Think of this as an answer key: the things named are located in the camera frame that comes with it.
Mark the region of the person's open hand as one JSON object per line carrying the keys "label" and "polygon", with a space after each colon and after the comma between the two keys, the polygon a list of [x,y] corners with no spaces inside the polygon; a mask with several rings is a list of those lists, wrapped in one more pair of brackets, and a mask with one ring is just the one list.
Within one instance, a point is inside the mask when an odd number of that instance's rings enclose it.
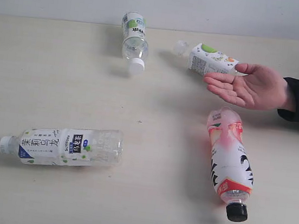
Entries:
{"label": "person's open hand", "polygon": [[287,81],[275,70],[250,63],[236,64],[242,75],[207,73],[207,89],[227,103],[251,110],[295,112],[295,98]]}

